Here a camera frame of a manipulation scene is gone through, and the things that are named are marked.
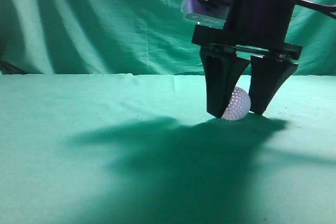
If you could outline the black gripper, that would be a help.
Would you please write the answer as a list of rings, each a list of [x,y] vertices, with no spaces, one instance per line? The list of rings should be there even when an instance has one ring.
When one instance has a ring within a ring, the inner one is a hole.
[[[294,60],[302,47],[285,41],[296,0],[220,0],[229,6],[223,26],[195,26],[192,43],[199,46],[221,45],[252,47],[263,55],[285,55]],[[229,105],[238,79],[249,60],[235,52],[201,50],[206,81],[207,112],[221,118]],[[283,83],[296,72],[298,64],[266,57],[251,56],[250,110],[262,115]]]

